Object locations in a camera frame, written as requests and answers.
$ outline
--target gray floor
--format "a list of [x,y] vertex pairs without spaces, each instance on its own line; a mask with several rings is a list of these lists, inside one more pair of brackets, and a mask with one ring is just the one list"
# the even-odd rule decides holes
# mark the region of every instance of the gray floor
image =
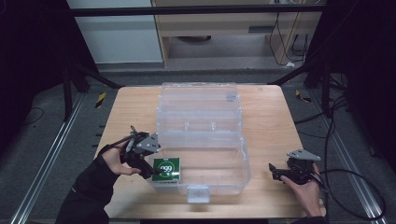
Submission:
[[[232,81],[262,84],[276,80],[292,70],[290,67],[276,64],[263,36],[213,36],[206,42],[186,42],[185,39],[175,38],[172,44],[166,68],[140,67],[128,72],[106,72],[103,75],[127,86],[160,85],[165,81]],[[282,88],[294,120],[307,118],[319,112],[315,103],[306,103],[296,97],[296,89],[306,92],[312,99],[319,91],[319,88],[305,91],[302,80],[304,76],[299,76]],[[30,220],[54,219],[74,179],[92,160],[117,90],[111,90],[90,78],[89,82],[89,93],[74,91],[74,100],[79,95],[84,95],[81,109],[35,201],[29,215]],[[99,94],[103,91],[106,92],[104,103],[101,108],[94,108]],[[335,99],[340,94],[332,91],[332,98]],[[11,153],[1,161],[0,223],[7,223],[16,212],[46,158],[57,132],[61,129],[64,115],[62,86],[39,93],[35,98],[34,107],[41,108],[44,115],[40,118],[42,111],[32,110],[26,121],[40,119],[21,127],[19,135],[10,146]],[[324,120],[318,118],[296,125],[304,148],[322,158],[325,140],[320,137],[325,136],[327,132]],[[387,222],[396,223],[396,197],[393,193],[396,188],[396,175],[383,159],[370,156],[369,146],[359,126],[345,107],[335,112],[334,120],[336,131],[361,174],[373,181],[387,199]],[[339,146],[335,143],[333,140],[329,143],[329,168],[345,167],[343,155],[337,150]],[[323,168],[323,162],[319,163],[319,167]],[[346,207],[365,215],[361,199],[356,195],[348,176],[331,175],[330,181],[335,195]],[[333,201],[329,202],[329,214],[331,223],[371,223],[349,215]],[[273,219],[270,223],[287,223],[287,220]]]

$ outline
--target black cable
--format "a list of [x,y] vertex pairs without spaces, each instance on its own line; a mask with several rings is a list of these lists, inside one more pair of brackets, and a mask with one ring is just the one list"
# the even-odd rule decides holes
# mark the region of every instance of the black cable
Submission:
[[292,45],[291,45],[291,52],[292,52],[295,56],[303,57],[303,61],[304,61],[304,58],[305,58],[306,52],[307,52],[308,35],[305,35],[305,41],[304,41],[304,47],[303,47],[303,49],[294,49],[294,46],[295,46],[295,43],[296,43],[298,37],[299,37],[299,35],[296,35],[296,36],[294,37],[293,43],[292,43]]
[[321,112],[321,113],[318,113],[318,114],[316,114],[316,115],[312,115],[312,116],[310,116],[310,117],[308,117],[308,118],[305,118],[305,119],[296,120],[296,121],[294,121],[294,124],[301,124],[301,123],[308,122],[309,120],[318,118],[318,117],[320,117],[320,116],[323,115],[323,114],[324,114],[324,112]]
[[340,90],[340,91],[346,91],[347,90],[347,86],[344,84],[344,80],[343,79],[341,81],[339,81],[336,78],[334,78],[332,75],[330,75],[330,81],[332,82],[332,84],[335,86],[335,88],[337,90]]
[[310,134],[310,133],[303,133],[303,132],[299,132],[299,131],[297,131],[297,133],[305,134],[305,135],[308,135],[308,136],[311,136],[311,137],[316,137],[316,138],[326,138],[326,136],[317,136],[317,135],[313,135],[313,134]]
[[38,120],[43,118],[44,110],[42,108],[40,108],[40,107],[32,107],[31,111],[34,110],[34,109],[40,110],[41,111],[41,115],[39,115],[37,119],[34,119],[32,121],[28,121],[28,122],[24,122],[22,125],[30,125],[30,124],[36,123]]
[[384,217],[384,215],[387,213],[387,203],[386,203],[386,200],[385,200],[384,196],[382,196],[381,192],[375,186],[375,184],[373,184],[373,182],[369,181],[363,175],[360,175],[358,173],[355,173],[353,171],[349,171],[349,170],[346,170],[346,169],[330,169],[330,170],[322,171],[320,173],[321,174],[328,174],[328,173],[335,173],[335,172],[348,173],[348,174],[356,175],[359,178],[361,178],[362,180],[364,180],[375,191],[375,193],[378,195],[379,199],[381,200],[381,203],[383,205],[382,208],[381,208],[382,212],[377,217],[364,217],[364,216],[362,216],[360,214],[352,212],[350,209],[348,209],[348,208],[346,208],[345,206],[342,205],[342,203],[334,196],[330,186],[327,184],[327,190],[331,194],[332,200],[334,200],[341,208],[343,208],[345,211],[347,211],[350,215],[352,215],[354,217],[358,217],[358,218],[361,218],[361,219],[364,219],[364,220],[367,220],[367,221],[374,221],[374,220],[378,220],[378,219]]
[[[328,168],[327,168],[328,167],[327,163],[328,163],[328,145],[329,145],[329,140],[330,140],[331,134],[335,130],[334,112],[335,112],[336,109],[338,109],[338,108],[340,108],[340,107],[342,107],[344,105],[347,105],[347,103],[346,103],[347,100],[346,99],[343,99],[343,100],[337,102],[339,99],[342,99],[342,98],[345,98],[345,96],[341,96],[341,97],[337,98],[334,101],[333,106],[331,107],[331,114],[330,114],[331,123],[329,125],[329,131],[326,134],[326,141],[325,141],[325,148],[324,148],[324,171],[320,172],[321,174],[325,174],[325,179],[326,179],[326,188],[327,188],[326,203],[325,203],[326,211],[329,211],[329,207],[328,207],[327,201],[329,201],[328,197],[330,195],[332,200],[334,200],[341,208],[343,208],[350,215],[352,215],[354,217],[358,217],[360,219],[368,220],[368,221],[378,220],[378,219],[382,218],[386,214],[386,211],[387,211],[386,201],[385,201],[384,197],[382,196],[382,194],[379,192],[378,188],[372,182],[370,182],[367,178],[365,178],[364,176],[359,175],[359,174],[357,174],[355,172],[348,171],[348,170],[345,170],[345,169],[331,169],[331,170],[328,170]],[[379,216],[377,216],[377,217],[364,217],[364,216],[361,216],[361,215],[351,211],[350,209],[346,208],[345,206],[343,206],[336,199],[336,197],[334,196],[334,194],[332,192],[332,189],[331,189],[331,186],[330,186],[330,182],[329,182],[329,177],[328,177],[328,173],[331,173],[331,172],[346,172],[346,173],[350,173],[350,174],[353,174],[353,175],[357,175],[358,177],[360,177],[361,179],[366,181],[366,183],[368,185],[370,185],[372,187],[372,189],[375,190],[376,194],[381,199],[381,202],[383,204],[382,213]],[[327,219],[327,221],[329,223],[329,214],[326,215],[326,219]]]
[[280,33],[280,29],[279,29],[279,14],[280,14],[279,12],[276,13],[276,22],[275,22],[274,28],[273,28],[273,30],[272,30],[272,32],[271,32],[271,34],[270,34],[270,41],[269,41],[269,42],[270,42],[270,43],[269,43],[269,44],[270,44],[270,49],[271,49],[271,51],[272,51],[272,53],[273,53],[273,55],[274,55],[275,61],[276,61],[276,63],[279,64],[279,65],[286,65],[286,63],[280,63],[280,62],[277,61],[275,52],[274,52],[274,50],[273,50],[273,48],[272,48],[272,36],[273,36],[274,31],[275,31],[275,28],[277,28],[277,31],[278,31],[278,33],[279,33],[280,42],[282,43],[283,52],[284,52],[284,54],[286,55],[286,57],[287,57],[292,63],[300,62],[300,61],[302,61],[303,59],[301,59],[301,60],[294,60],[294,59],[291,59],[291,58],[289,57],[288,53],[286,52],[285,42],[283,41],[282,34]]

